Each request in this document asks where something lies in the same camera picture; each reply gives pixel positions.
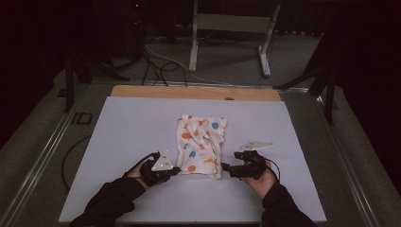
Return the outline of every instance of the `hand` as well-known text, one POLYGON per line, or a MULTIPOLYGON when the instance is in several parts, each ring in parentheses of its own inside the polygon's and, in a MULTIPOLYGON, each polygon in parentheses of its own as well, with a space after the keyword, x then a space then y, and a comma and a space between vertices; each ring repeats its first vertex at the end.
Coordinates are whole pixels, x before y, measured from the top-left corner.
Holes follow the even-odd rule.
POLYGON ((141 172, 139 171, 139 169, 141 169, 141 166, 142 166, 143 164, 144 164, 144 163, 141 163, 141 164, 138 165, 135 169, 133 169, 133 170, 128 174, 128 177, 130 177, 130 178, 135 178, 136 181, 138 181, 142 186, 145 187, 146 190, 148 190, 148 189, 149 189, 149 186, 148 186, 146 183, 144 183, 144 181, 142 181, 141 172))
MULTIPOLYGON (((271 167, 269 160, 266 160, 266 165, 271 167)), ((268 169, 266 169, 259 180, 255 180, 254 178, 241 178, 241 181, 247 183, 256 196, 262 201, 274 185, 275 177, 268 169)))

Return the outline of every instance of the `cable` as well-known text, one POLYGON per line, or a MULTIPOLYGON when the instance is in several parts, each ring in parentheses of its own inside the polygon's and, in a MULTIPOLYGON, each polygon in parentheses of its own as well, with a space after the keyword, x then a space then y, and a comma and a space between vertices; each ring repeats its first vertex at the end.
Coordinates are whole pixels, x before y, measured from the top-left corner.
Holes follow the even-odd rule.
MULTIPOLYGON (((169 60, 167 60, 167 59, 165 59, 165 58, 160 58, 160 57, 149 57, 149 58, 158 59, 158 60, 163 60, 163 61, 169 61, 169 60)), ((175 62, 175 61, 170 61, 170 62, 165 63, 164 65, 162 65, 161 68, 158 67, 158 69, 160 70, 160 73, 161 73, 162 76, 163 76, 163 72, 173 72, 173 71, 177 70, 178 68, 181 68, 181 70, 182 70, 182 72, 183 72, 183 80, 184 80, 184 83, 185 83, 185 87, 187 87, 187 86, 188 86, 188 83, 187 83, 187 79, 186 79, 186 73, 185 73, 185 70, 183 69, 183 67, 182 67, 180 64, 178 64, 178 63, 175 62), (176 68, 174 68, 174 69, 169 69, 169 70, 165 70, 165 67, 166 67, 167 65, 169 65, 169 64, 175 64, 175 65, 176 65, 176 68)))
POLYGON ((229 86, 238 87, 238 86, 236 86, 236 85, 234 85, 234 84, 232 84, 232 83, 225 83, 225 82, 220 82, 220 81, 215 81, 215 80, 209 80, 209 79, 200 79, 200 78, 198 78, 197 76, 195 76, 194 74, 192 74, 191 71, 190 71, 185 65, 183 65, 182 63, 180 63, 180 62, 178 62, 178 61, 175 61, 175 60, 172 60, 172 59, 170 59, 170 58, 168 58, 168 57, 165 57, 165 56, 162 56, 162 55, 159 55, 159 54, 155 53, 155 52, 152 51, 146 44, 145 44, 145 48, 146 48, 150 53, 152 53, 153 55, 155 55, 155 56, 157 56, 157 57, 159 57, 159 58, 162 58, 162 59, 165 59, 165 60, 168 60, 168 61, 174 61, 174 62, 178 63, 183 69, 186 70, 186 72, 188 72, 189 75, 191 75, 191 76, 192 76, 193 78, 195 78, 195 79, 198 79, 198 80, 200 80, 200 81, 205 81, 205 82, 212 82, 212 83, 217 83, 217 84, 223 84, 223 85, 229 85, 229 86))
POLYGON ((163 77, 163 74, 162 74, 162 73, 159 74, 159 73, 157 72, 157 70, 161 70, 161 68, 158 67, 155 63, 153 63, 153 62, 150 60, 150 55, 148 54, 148 52, 143 51, 143 57, 145 58, 145 60, 148 61, 148 65, 147 65, 147 71, 145 72, 145 75, 144 75, 144 77, 143 77, 143 79, 142 79, 142 85, 144 85, 144 83, 145 83, 145 79, 146 79, 146 77, 147 77, 147 75, 148 75, 148 70, 149 70, 149 68, 152 68, 152 69, 153 69, 153 72, 154 72, 154 74, 156 75, 156 77, 158 78, 158 80, 161 80, 165 86, 168 86, 167 81, 166 81, 165 78, 163 77))
POLYGON ((70 149, 67 150, 67 152, 64 154, 64 157, 62 158, 62 163, 61 163, 61 178, 62 182, 64 183, 65 188, 69 191, 70 186, 68 185, 67 181, 65 180, 65 175, 64 175, 64 165, 65 165, 65 160, 67 159, 68 155, 71 153, 71 151, 80 143, 85 141, 86 139, 91 138, 92 134, 80 139, 78 142, 76 142, 70 149))
POLYGON ((274 161, 272 161, 272 160, 270 160, 270 159, 265 158, 265 160, 268 160, 269 162, 273 163, 273 164, 276 166, 277 171, 278 171, 278 177, 277 177, 277 175, 275 174, 275 172, 274 172, 270 167, 268 167, 268 166, 266 166, 266 167, 267 167, 268 170, 274 175, 276 181, 280 182, 280 177, 281 177, 281 176, 280 176, 280 168, 278 167, 278 165, 277 165, 274 161))
POLYGON ((257 80, 257 83, 254 85, 254 89, 260 89, 260 88, 262 87, 263 80, 264 80, 264 77, 261 76, 261 77, 257 80))

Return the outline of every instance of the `metal bar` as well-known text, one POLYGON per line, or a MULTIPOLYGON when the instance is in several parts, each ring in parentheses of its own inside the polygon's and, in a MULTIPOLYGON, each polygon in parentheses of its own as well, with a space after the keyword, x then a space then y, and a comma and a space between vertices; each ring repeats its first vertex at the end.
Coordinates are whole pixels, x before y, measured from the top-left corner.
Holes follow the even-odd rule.
POLYGON ((17 218, 24 209, 26 202, 28 201, 30 195, 35 189, 36 184, 41 179, 47 164, 49 163, 54 151, 56 150, 60 140, 62 139, 64 132, 66 131, 71 118, 73 117, 73 112, 77 108, 79 101, 82 99, 83 95, 86 94, 89 85, 82 85, 76 94, 76 102, 71 107, 69 113, 65 113, 61 118, 56 129, 53 131, 48 142, 44 146, 41 154, 36 160, 35 164, 26 174, 20 188, 18 189, 15 197, 12 199, 6 212, 0 219, 0 226, 8 227, 13 226, 17 218))
POLYGON ((266 25, 267 31, 266 31, 266 39, 263 45, 259 45, 259 59, 260 59, 260 64, 262 65, 262 70, 263 70, 263 76, 266 78, 269 78, 271 76, 270 72, 270 64, 268 62, 268 57, 266 56, 266 52, 268 49, 268 45, 271 39, 271 35, 274 31, 274 26, 275 22, 277 19, 278 11, 280 10, 280 5, 276 5, 274 7, 273 14, 270 17, 269 23, 266 25))
POLYGON ((363 190, 359 180, 357 179, 357 174, 355 173, 350 161, 348 160, 347 154, 340 143, 340 139, 338 138, 333 127, 327 124, 323 112, 322 99, 319 98, 319 100, 315 100, 314 103, 322 123, 326 127, 329 136, 334 142, 333 144, 337 151, 336 156, 339 159, 341 170, 344 174, 345 180, 348 182, 349 188, 351 190, 351 193, 353 194, 354 200, 357 204, 357 208, 359 209, 359 212, 362 216, 363 221, 365 222, 365 225, 367 227, 380 227, 381 225, 377 220, 375 212, 371 208, 371 204, 368 201, 365 191, 363 190))
POLYGON ((197 58, 198 58, 198 0, 194 0, 194 15, 193 15, 193 26, 192 26, 192 47, 191 55, 189 56, 189 71, 197 71, 197 58))
POLYGON ((65 113, 68 113, 74 104, 74 70, 71 52, 71 45, 68 45, 65 54, 65 113))

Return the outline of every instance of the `cloth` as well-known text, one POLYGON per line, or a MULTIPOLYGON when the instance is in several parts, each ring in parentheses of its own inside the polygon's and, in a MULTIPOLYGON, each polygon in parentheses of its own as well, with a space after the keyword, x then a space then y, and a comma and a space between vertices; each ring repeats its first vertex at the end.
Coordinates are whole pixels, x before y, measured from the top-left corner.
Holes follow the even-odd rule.
POLYGON ((182 114, 177 126, 177 166, 181 174, 221 178, 220 154, 226 126, 227 120, 222 117, 182 114))

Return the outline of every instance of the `table surface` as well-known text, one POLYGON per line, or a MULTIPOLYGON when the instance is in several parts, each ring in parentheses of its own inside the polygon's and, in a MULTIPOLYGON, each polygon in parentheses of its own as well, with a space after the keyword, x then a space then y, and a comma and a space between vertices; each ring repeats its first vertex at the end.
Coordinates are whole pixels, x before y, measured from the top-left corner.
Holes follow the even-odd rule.
MULTIPOLYGON (((300 208, 315 220, 325 220, 315 185, 292 127, 286 105, 280 100, 278 93, 273 90, 127 85, 114 87, 112 97, 106 100, 90 145, 85 151, 70 191, 69 197, 72 198, 67 199, 60 221, 69 221, 77 216, 85 204, 77 204, 76 201, 88 201, 104 182, 118 177, 118 173, 124 171, 124 166, 128 166, 131 160, 139 160, 147 155, 148 149, 166 147, 168 150, 174 150, 174 146, 176 146, 174 133, 171 136, 159 137, 156 142, 154 139, 149 141, 149 138, 154 133, 155 124, 159 126, 160 122, 165 120, 172 123, 163 123, 158 130, 175 131, 176 119, 174 117, 181 114, 182 110, 200 115, 205 115, 213 110, 212 113, 220 113, 224 117, 228 117, 231 130, 227 131, 230 136, 227 136, 223 146, 227 152, 222 155, 223 162, 240 165, 240 162, 235 162, 237 160, 234 159, 234 155, 230 156, 229 151, 233 153, 250 139, 259 141, 265 139, 264 142, 271 142, 266 141, 266 138, 273 140, 275 148, 268 151, 259 150, 259 153, 265 156, 269 155, 279 164, 282 174, 287 175, 282 183, 288 187, 300 208), (235 101, 226 101, 227 97, 235 101), (152 113, 159 109, 164 112, 152 113), (154 116, 159 118, 162 116, 163 120, 151 122, 154 116), (249 120, 242 121, 242 123, 236 122, 238 117, 241 119, 248 117, 249 120), (152 124, 152 130, 132 131, 132 129, 144 129, 148 124, 152 124), (294 171, 297 172, 297 178, 290 176, 294 171)), ((177 150, 170 151, 170 153, 173 157, 178 155, 177 150)), ((260 215, 263 212, 260 201, 247 185, 230 178, 226 172, 223 172, 223 178, 219 181, 199 174, 190 177, 185 175, 174 177, 163 187, 151 188, 135 203, 137 204, 135 212, 123 216, 119 221, 135 223, 255 223, 260 221, 260 215), (188 193, 188 190, 194 192, 195 195, 188 193), (202 204, 202 207, 208 206, 209 208, 206 210, 202 208, 202 216, 199 216, 199 207, 191 204, 202 204), (171 206, 175 206, 175 209, 181 212, 162 212, 171 206), (150 211, 160 215, 156 218, 150 211)))

